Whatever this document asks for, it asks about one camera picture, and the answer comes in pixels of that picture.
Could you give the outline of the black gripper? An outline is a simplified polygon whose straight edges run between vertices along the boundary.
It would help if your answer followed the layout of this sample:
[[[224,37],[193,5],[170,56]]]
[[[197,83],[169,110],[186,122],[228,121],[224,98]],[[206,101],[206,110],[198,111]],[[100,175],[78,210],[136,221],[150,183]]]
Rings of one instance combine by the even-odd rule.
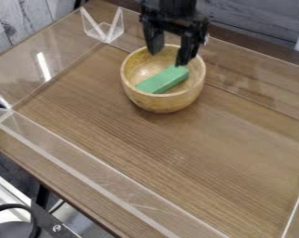
[[[208,34],[209,18],[197,9],[197,0],[140,0],[140,6],[140,22],[150,55],[164,48],[164,32],[174,33],[181,36],[174,65],[185,66],[197,55],[200,43],[205,44]]]

